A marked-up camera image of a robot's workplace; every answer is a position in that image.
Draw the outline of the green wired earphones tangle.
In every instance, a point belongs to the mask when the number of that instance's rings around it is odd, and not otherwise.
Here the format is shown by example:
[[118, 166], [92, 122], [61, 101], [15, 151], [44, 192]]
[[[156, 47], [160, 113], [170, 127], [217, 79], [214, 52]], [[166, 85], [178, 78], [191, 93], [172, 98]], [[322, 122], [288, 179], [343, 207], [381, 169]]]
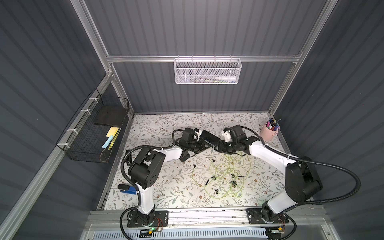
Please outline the green wired earphones tangle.
[[194, 167], [191, 178], [211, 199], [240, 199], [251, 173], [252, 160], [247, 155], [214, 155], [206, 163]]

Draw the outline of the blue-edged black smartphone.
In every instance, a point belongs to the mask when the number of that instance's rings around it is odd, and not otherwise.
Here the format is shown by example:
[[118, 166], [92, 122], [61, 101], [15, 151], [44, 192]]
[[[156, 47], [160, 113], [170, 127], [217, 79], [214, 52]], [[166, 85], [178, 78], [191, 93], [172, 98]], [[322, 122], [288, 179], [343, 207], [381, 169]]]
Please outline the blue-edged black smartphone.
[[200, 135], [200, 139], [202, 141], [204, 141], [206, 144], [212, 146], [212, 147], [215, 147], [219, 144], [219, 142], [221, 141], [221, 139], [213, 134], [211, 134], [210, 132], [208, 131], [202, 131], [201, 135]]

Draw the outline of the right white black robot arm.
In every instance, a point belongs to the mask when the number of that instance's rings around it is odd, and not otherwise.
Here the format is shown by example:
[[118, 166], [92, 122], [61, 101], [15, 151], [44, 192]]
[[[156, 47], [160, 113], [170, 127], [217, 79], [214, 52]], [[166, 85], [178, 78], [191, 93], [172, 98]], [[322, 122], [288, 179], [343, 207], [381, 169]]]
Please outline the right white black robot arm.
[[244, 129], [240, 125], [224, 128], [221, 133], [223, 140], [219, 141], [217, 148], [226, 154], [244, 152], [267, 162], [284, 174], [284, 189], [263, 204], [262, 213], [265, 218], [273, 218], [304, 203], [323, 188], [316, 167], [268, 146], [258, 135], [248, 137]]

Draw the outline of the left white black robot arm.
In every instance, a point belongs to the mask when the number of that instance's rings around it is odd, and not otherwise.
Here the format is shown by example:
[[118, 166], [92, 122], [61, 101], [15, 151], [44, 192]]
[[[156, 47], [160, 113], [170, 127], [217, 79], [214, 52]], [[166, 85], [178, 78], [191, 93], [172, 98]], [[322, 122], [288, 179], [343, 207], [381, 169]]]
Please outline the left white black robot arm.
[[171, 146], [142, 145], [126, 151], [120, 170], [124, 179], [136, 190], [138, 212], [144, 217], [154, 214], [153, 185], [165, 163], [175, 160], [185, 162], [214, 147], [219, 141], [220, 138], [207, 131], [185, 128], [172, 132]]

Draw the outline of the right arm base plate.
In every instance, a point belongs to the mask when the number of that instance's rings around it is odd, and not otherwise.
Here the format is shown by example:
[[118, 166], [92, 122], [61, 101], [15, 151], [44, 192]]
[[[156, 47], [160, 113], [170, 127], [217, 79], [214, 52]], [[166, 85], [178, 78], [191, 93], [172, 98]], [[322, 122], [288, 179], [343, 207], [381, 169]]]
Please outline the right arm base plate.
[[287, 224], [290, 220], [282, 213], [275, 214], [266, 208], [247, 208], [248, 221], [250, 224]]

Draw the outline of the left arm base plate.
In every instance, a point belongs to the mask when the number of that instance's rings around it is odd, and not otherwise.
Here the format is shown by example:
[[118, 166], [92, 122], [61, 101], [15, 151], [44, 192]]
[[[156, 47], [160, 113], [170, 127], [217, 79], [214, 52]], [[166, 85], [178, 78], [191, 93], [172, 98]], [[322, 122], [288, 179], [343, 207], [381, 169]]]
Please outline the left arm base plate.
[[133, 210], [128, 214], [127, 227], [167, 227], [168, 220], [169, 211], [151, 211], [144, 215], [139, 210]]

